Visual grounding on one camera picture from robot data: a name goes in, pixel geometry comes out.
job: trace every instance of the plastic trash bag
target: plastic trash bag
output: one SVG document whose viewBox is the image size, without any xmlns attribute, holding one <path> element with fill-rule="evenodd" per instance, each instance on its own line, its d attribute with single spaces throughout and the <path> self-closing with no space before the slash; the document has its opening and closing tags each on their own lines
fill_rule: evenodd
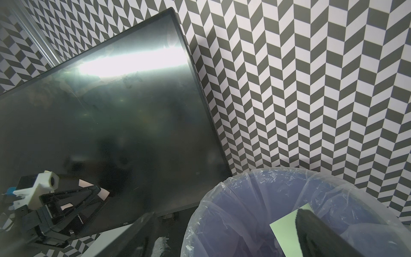
<svg viewBox="0 0 411 257">
<path fill-rule="evenodd" d="M 411 232 L 374 197 L 332 175 L 281 167 L 236 175 L 208 192 L 181 257 L 282 257 L 269 224 L 306 203 L 365 257 L 411 256 Z"/>
</svg>

